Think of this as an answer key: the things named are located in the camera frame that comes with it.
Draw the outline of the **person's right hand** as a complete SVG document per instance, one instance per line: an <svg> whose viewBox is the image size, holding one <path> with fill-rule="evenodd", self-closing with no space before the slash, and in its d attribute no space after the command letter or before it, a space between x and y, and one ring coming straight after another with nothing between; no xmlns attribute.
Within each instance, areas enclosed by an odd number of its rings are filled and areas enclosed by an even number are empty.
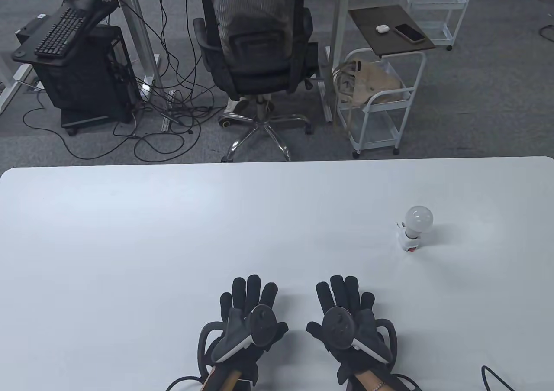
<svg viewBox="0 0 554 391"><path fill-rule="evenodd" d="M389 320L376 319L374 294L360 293L357 278L340 275L319 282L316 292L324 318L309 322L306 331L339 362L338 382L367 390L393 389L396 332Z"/></svg>

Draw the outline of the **person's left hand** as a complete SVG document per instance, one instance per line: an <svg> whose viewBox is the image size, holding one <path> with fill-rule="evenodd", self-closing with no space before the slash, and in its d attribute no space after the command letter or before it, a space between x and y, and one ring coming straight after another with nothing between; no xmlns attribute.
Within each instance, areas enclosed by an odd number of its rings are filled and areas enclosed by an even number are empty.
<svg viewBox="0 0 554 391"><path fill-rule="evenodd" d="M235 278L220 296L222 321L207 324L198 346L204 390L248 390L258 381L258 361L288 332L273 306L278 287L258 275Z"/></svg>

